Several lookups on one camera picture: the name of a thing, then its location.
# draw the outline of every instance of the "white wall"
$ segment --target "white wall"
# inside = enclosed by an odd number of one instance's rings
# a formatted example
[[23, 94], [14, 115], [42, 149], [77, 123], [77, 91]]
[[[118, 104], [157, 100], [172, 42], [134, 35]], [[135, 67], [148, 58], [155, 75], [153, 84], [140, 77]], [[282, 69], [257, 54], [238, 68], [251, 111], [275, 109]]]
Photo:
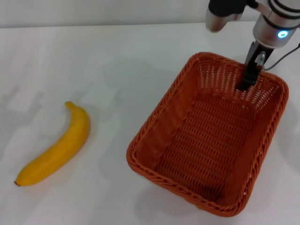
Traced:
[[[0, 27], [196, 23], [209, 0], [0, 0]], [[242, 20], [258, 13], [246, 9]]]

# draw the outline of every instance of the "table surface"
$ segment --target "table surface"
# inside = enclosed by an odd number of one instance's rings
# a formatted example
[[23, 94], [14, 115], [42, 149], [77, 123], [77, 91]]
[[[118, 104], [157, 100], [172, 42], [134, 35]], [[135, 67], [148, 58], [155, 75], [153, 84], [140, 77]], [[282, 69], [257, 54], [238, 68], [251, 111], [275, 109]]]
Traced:
[[[232, 22], [218, 34], [203, 23], [0, 29], [0, 224], [299, 224], [300, 51], [272, 70], [290, 98], [239, 215], [198, 210], [126, 162], [127, 146], [188, 58], [209, 51], [244, 62], [253, 25]], [[266, 66], [299, 42], [300, 30]], [[44, 181], [17, 187], [19, 171], [66, 130], [67, 100], [90, 114], [88, 141]]]

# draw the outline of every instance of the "cable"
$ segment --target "cable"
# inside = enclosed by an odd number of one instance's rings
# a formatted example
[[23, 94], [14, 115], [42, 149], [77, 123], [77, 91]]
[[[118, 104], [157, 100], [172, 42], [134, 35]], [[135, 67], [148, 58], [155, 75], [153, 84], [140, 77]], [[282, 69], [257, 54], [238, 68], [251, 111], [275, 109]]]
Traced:
[[264, 71], [268, 71], [270, 69], [273, 69], [278, 63], [281, 62], [281, 60], [283, 60], [286, 56], [288, 56], [289, 54], [292, 54], [294, 51], [298, 50], [300, 48], [300, 43], [298, 45], [298, 47], [294, 48], [293, 50], [291, 50], [290, 52], [288, 52], [287, 54], [285, 54], [283, 57], [281, 57], [277, 62], [275, 62], [275, 64], [267, 69], [263, 69]]

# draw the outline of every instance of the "orange wicker basket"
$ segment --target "orange wicker basket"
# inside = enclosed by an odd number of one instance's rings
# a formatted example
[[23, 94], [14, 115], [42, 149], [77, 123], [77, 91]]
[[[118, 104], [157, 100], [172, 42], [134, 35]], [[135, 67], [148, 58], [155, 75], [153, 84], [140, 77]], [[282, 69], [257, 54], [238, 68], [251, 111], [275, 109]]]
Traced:
[[237, 90], [243, 67], [192, 56], [129, 145], [131, 169], [202, 210], [240, 213], [288, 99], [286, 83], [266, 72]]

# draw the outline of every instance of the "banana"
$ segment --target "banana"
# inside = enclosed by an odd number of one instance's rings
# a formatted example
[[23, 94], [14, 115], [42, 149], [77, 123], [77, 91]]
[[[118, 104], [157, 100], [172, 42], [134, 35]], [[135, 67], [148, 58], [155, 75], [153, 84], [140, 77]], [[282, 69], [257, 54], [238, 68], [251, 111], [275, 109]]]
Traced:
[[53, 146], [20, 171], [15, 179], [17, 186], [33, 185], [45, 179], [69, 161], [84, 145], [90, 133], [89, 115], [70, 101], [65, 105], [71, 112], [69, 128]]

